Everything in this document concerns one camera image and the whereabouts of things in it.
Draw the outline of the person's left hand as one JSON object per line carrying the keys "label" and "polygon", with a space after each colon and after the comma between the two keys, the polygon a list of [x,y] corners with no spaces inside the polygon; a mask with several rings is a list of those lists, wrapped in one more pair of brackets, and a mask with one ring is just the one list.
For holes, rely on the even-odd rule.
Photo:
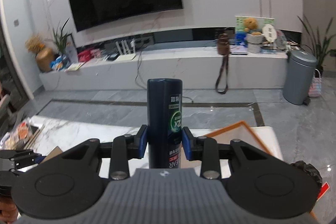
{"label": "person's left hand", "polygon": [[13,223],[17,220],[18,209],[12,199],[1,197],[0,200],[1,221]]}

